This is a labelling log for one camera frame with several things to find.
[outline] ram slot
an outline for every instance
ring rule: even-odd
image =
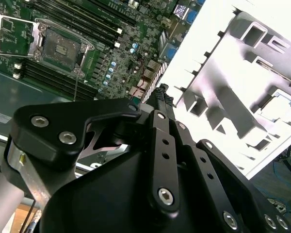
[[[77,11],[74,8],[71,8],[70,6],[68,6],[66,4],[63,4],[63,3],[60,3],[57,1],[53,1],[53,0],[45,0],[45,2],[48,2],[49,5],[52,5],[53,7],[55,7],[58,10],[61,10],[62,12],[70,14],[71,17],[74,17],[78,21],[87,24],[89,26],[89,28],[91,28],[91,29],[93,28],[93,25],[95,25],[96,28],[94,28],[94,30],[98,30],[99,32],[104,33],[105,35],[109,35],[113,39],[118,36],[116,31],[114,31],[113,29],[110,29],[110,28],[106,27],[105,25],[101,25],[99,22],[93,20],[89,16],[82,14],[81,12]]]
[[[74,97],[76,81],[59,74],[38,63],[27,60],[23,69],[24,79],[29,79],[49,89],[55,90],[71,98]],[[77,99],[92,100],[97,91],[83,83],[78,83]]]
[[[76,4],[72,0],[67,0],[67,2],[69,2],[70,4],[72,4],[72,6],[74,7],[73,9],[75,11],[81,10],[80,14],[85,14],[86,15],[86,18],[89,19],[89,20],[91,20],[92,23],[94,23],[94,24],[97,24],[98,23],[99,25],[105,26],[105,30],[109,30],[110,29],[112,32],[117,32],[118,31],[118,28],[120,26],[119,25],[116,25],[112,21],[107,21],[106,19],[103,19],[102,17],[100,17],[100,15],[97,15],[94,12],[89,11],[85,7]]]
[[[97,0],[88,0],[88,1],[92,4],[94,4],[95,6],[101,8],[102,10],[109,12],[110,14],[118,17],[119,19],[128,23],[131,26],[135,26],[137,23],[134,19],[127,17],[125,14],[122,14],[119,11],[110,8],[109,6],[105,5],[104,3],[100,2],[100,1],[97,1]]]
[[[114,46],[114,40],[110,40],[104,36],[99,35],[98,33],[96,33],[93,30],[93,27],[88,28],[88,27],[84,26],[84,24],[77,23],[76,19],[74,19],[73,17],[67,17],[67,15],[60,14],[59,12],[54,11],[52,8],[49,8],[46,5],[44,5],[44,6],[40,5],[39,3],[36,3],[34,8],[37,11],[55,19],[56,21],[61,22],[62,24],[69,26],[71,29],[74,29],[74,30],[82,33],[83,35],[86,35],[88,37],[96,39],[96,40],[102,42],[103,44],[108,45],[109,47]]]
[[[53,3],[49,0],[45,0],[43,2],[43,5],[48,7],[49,9],[57,12],[57,14],[62,15],[62,17],[66,18],[66,20],[72,20],[73,23],[82,25],[88,31],[95,32],[95,33],[99,34],[100,36],[105,37],[108,40],[114,41],[116,36],[117,36],[117,35],[110,35],[110,34],[108,34],[108,32],[104,32],[100,27],[93,27],[93,25],[89,21],[78,18],[76,16],[75,12],[68,11],[69,9],[65,10],[64,8],[66,6],[64,6],[64,5],[59,5],[57,3]]]

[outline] motherboard component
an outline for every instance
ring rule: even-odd
[[[34,59],[67,75],[85,77],[83,66],[95,47],[84,37],[44,19],[36,19],[39,38]]]
[[[190,27],[177,5],[198,12],[191,0],[0,0],[0,72],[71,100],[141,101]]]

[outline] cable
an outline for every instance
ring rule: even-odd
[[[19,230],[19,233],[23,233],[24,232],[25,226],[26,226],[26,224],[28,222],[28,219],[29,219],[29,217],[30,217],[30,215],[31,215],[31,213],[33,211],[34,205],[35,205],[35,200],[33,201],[32,205],[30,207],[30,210],[29,210],[29,212],[28,212],[28,214],[27,214],[27,216],[25,218],[25,221],[23,222],[23,225],[21,226],[21,228]]]
[[[280,177],[277,172],[276,172],[276,162],[274,162],[274,174],[275,176],[282,182],[284,183],[286,186],[288,186],[289,188],[291,188],[291,184],[287,181],[285,181],[282,177]]]
[[[145,79],[144,79],[145,67],[144,67],[143,62],[141,62],[141,65],[142,65],[142,76],[141,76],[142,84],[140,86],[137,86],[138,88],[134,91],[130,100],[132,100],[134,98],[134,95],[136,94],[136,92],[145,84]]]
[[[32,233],[38,223],[38,221],[40,220],[41,218],[41,215],[42,215],[42,212],[41,210],[37,210],[32,219],[31,219],[31,222],[30,224],[27,226],[26,230],[25,230],[25,233]]]

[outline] black ram slot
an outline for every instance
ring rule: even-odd
[[[49,4],[47,2],[44,2],[44,7],[48,8],[48,9],[50,9],[52,11],[55,11],[59,16],[61,16],[61,18],[65,19],[67,22],[74,23],[75,25],[79,25],[79,27],[80,26],[83,27],[89,33],[95,33],[96,36],[100,38],[100,40],[110,41],[111,43],[114,43],[114,41],[115,41],[115,37],[114,36],[110,36],[108,34],[105,34],[105,33],[101,32],[101,31],[97,30],[89,22],[84,22],[84,21],[82,21],[82,20],[70,15],[68,12],[66,12],[63,9],[56,8],[54,5]]]
[[[100,15],[95,14],[94,12],[89,11],[88,9],[86,9],[85,7],[81,6],[81,5],[77,5],[74,1],[72,0],[67,0],[68,2],[70,2],[74,7],[81,9],[82,11],[84,11],[89,17],[94,18],[95,20],[101,22],[102,24],[108,25],[110,28],[112,28],[113,30],[117,31],[117,29],[120,27],[119,25],[116,25],[115,23],[111,22],[111,21],[107,21],[103,18],[100,17]]]
[[[68,78],[65,75],[62,75],[56,71],[46,68],[38,63],[34,63],[30,60],[27,61],[26,69],[33,70],[45,77],[50,77],[54,80],[61,80],[70,85],[71,87],[73,87],[73,89],[75,87],[76,81],[74,79]],[[89,96],[93,96],[97,93],[95,89],[80,82],[78,83],[78,89],[81,89],[83,93],[86,93]]]
[[[87,24],[88,28],[91,28],[92,30],[95,30],[97,33],[100,33],[101,35],[105,35],[105,37],[107,37],[107,35],[109,36],[109,39],[116,39],[118,34],[107,27],[103,27],[101,24],[97,23],[96,21],[85,17],[84,15],[79,14],[76,11],[71,10],[71,8],[67,7],[64,4],[60,4],[56,1],[53,0],[45,0],[44,3],[47,3],[48,5],[53,7],[56,11],[62,11],[64,13],[66,13],[67,15],[70,15],[71,17],[73,17],[75,19],[75,21],[78,21],[80,23],[83,24]]]
[[[86,35],[88,37],[91,37],[91,38],[94,38],[94,39],[96,39],[98,41],[101,41],[103,44],[105,44],[105,45],[107,45],[107,46],[109,46],[111,48],[113,48],[113,46],[114,46],[113,41],[107,40],[102,36],[93,34],[91,30],[86,29],[83,26],[76,24],[71,19],[63,20],[60,16],[56,15],[57,12],[55,12],[55,11],[53,11],[51,9],[48,9],[48,8],[46,8],[44,6],[39,5],[39,4],[35,5],[35,9],[37,11],[39,11],[39,12],[41,12],[41,13],[43,13],[43,14],[45,14],[45,15],[53,18],[53,19],[55,19],[56,21],[61,22],[62,24],[69,26],[71,29],[74,29],[74,30],[82,33],[83,35]]]
[[[116,17],[118,17],[119,19],[128,23],[131,26],[135,26],[137,23],[134,19],[127,17],[126,15],[124,15],[124,14],[120,13],[119,11],[103,4],[102,2],[99,2],[96,0],[88,0],[88,1],[91,2],[92,4],[94,4],[95,6],[103,9],[104,11],[109,12],[112,15],[115,15]]]
[[[74,98],[74,90],[72,90],[71,88],[67,88],[61,84],[58,84],[57,82],[53,80],[45,79],[44,77],[36,75],[35,73],[31,71],[25,72],[24,80],[26,79],[33,80],[36,83],[43,85],[47,88],[53,89],[62,95],[70,97],[71,99]],[[85,96],[79,91],[77,91],[76,100],[92,100],[92,98],[89,98],[88,96]]]

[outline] silver screw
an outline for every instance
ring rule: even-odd
[[[227,223],[227,225],[233,229],[236,230],[237,229],[237,222],[235,220],[235,218],[227,211],[223,211],[223,218],[224,221]]]
[[[45,31],[46,29],[47,29],[48,27],[47,27],[47,25],[45,25],[45,24],[40,24],[39,25],[39,30],[41,31],[41,32],[43,32],[43,31]]]
[[[86,52],[87,45],[81,44],[80,52]]]
[[[279,224],[284,228],[284,229],[288,229],[288,225],[286,224],[286,222],[279,216],[277,216],[277,221],[279,222]]]
[[[75,74],[79,74],[79,71],[80,71],[79,68],[74,68],[74,69],[73,69],[73,73],[75,73]]]
[[[183,129],[183,130],[185,130],[186,129],[186,127],[185,127],[185,125],[184,124],[182,124],[182,123],[179,123],[179,126]]]
[[[212,144],[211,144],[210,142],[206,142],[205,144],[206,144],[206,146],[207,146],[208,148],[210,148],[210,149],[213,148],[213,146],[212,146]]]
[[[43,116],[34,116],[33,118],[31,118],[31,123],[35,127],[43,128],[49,125],[49,120],[47,120]]]
[[[59,134],[59,140],[62,143],[72,145],[77,141],[77,137],[72,132],[64,131]]]
[[[159,118],[165,119],[165,116],[162,113],[157,113],[157,115],[159,116]]]
[[[265,217],[265,221],[267,222],[267,224],[273,228],[276,229],[276,224],[274,223],[274,221],[271,219],[271,217],[269,217],[268,215],[264,215]]]
[[[34,51],[33,58],[37,61],[40,61],[41,59],[41,52],[39,50]]]
[[[165,205],[171,205],[174,202],[174,197],[171,192],[165,188],[159,189],[159,198]]]

